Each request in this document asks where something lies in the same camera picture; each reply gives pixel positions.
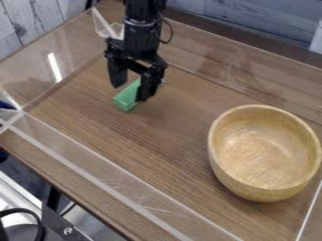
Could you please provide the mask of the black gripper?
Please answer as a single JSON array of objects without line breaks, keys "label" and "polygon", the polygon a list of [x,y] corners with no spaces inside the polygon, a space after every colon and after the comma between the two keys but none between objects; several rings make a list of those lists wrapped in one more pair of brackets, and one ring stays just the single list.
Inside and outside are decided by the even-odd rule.
[{"label": "black gripper", "polygon": [[123,21],[123,38],[110,37],[106,57],[109,59],[109,73],[114,88],[128,82],[128,71],[141,74],[137,101],[145,102],[152,98],[162,84],[168,63],[160,55],[162,39],[161,17],[150,22],[126,18]]}]

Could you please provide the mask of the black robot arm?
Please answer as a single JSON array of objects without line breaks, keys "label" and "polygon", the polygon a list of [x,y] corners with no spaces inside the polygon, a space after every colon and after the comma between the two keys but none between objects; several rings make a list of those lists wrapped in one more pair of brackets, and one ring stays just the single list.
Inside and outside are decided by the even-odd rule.
[{"label": "black robot arm", "polygon": [[123,0],[126,7],[123,39],[106,39],[110,81],[115,88],[128,82],[129,71],[141,75],[137,101],[150,99],[162,84],[168,62],[160,55],[162,43],[162,12],[168,0]]}]

